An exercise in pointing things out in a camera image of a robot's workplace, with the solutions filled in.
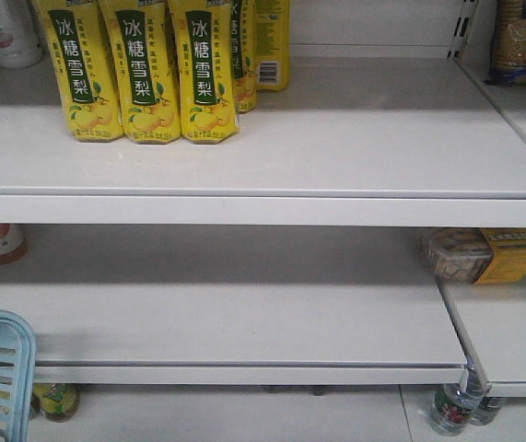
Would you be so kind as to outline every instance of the water bottle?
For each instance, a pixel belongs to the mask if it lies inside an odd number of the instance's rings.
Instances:
[[[472,425],[488,425],[497,416],[502,405],[506,403],[507,398],[485,397],[482,399],[478,407],[473,411],[472,420],[469,421]]]
[[[0,66],[25,67],[41,56],[27,0],[0,0]]]
[[[462,381],[440,386],[430,408],[430,426],[443,436],[457,436],[472,418],[484,397],[484,389],[469,360]]]

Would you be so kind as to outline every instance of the snack bag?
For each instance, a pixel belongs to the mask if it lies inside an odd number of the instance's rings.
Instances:
[[[526,0],[499,0],[490,77],[526,85]]]
[[[123,129],[136,143],[181,136],[179,84],[164,0],[99,0],[115,59]]]
[[[256,0],[256,87],[281,90],[291,76],[289,63],[290,0]]]
[[[232,0],[232,65],[240,113],[256,107],[255,20],[254,0]]]
[[[68,128],[79,141],[123,135],[117,80],[96,0],[34,0],[50,45]]]
[[[194,143],[238,131],[230,43],[231,0],[169,0],[181,76],[181,129]]]

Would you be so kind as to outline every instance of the plastic shopping basket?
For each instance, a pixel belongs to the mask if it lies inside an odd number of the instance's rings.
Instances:
[[[31,327],[0,310],[0,441],[25,442],[35,367]]]

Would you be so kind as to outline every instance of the packaged food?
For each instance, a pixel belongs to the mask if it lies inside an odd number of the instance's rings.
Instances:
[[[290,0],[256,0],[256,87],[281,90],[291,76]]]
[[[490,76],[526,85],[526,0],[498,0]]]
[[[27,252],[27,241],[17,224],[0,223],[0,264],[19,260]]]
[[[418,230],[419,246],[428,267],[443,281],[462,283],[515,282],[526,274],[526,229],[490,229],[498,237],[517,241],[514,247],[503,247],[508,259],[494,262],[493,246],[482,229],[471,227],[432,227]],[[494,262],[507,279],[484,281],[485,271]]]
[[[194,143],[218,143],[238,131],[231,0],[169,0],[181,77],[181,130]]]
[[[66,124],[79,141],[123,135],[119,93],[97,0],[34,0],[45,29]]]
[[[181,136],[179,79],[164,0],[99,0],[115,59],[123,129],[136,143]]]
[[[80,398],[75,384],[33,384],[33,394],[40,402],[46,419],[65,422],[78,410]]]
[[[0,66],[26,67],[41,56],[27,0],[0,0]]]
[[[255,20],[254,0],[232,0],[232,67],[240,113],[256,107]]]

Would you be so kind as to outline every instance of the barcode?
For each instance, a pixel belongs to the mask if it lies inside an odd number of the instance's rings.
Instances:
[[[262,85],[279,84],[279,62],[260,62],[259,83]]]

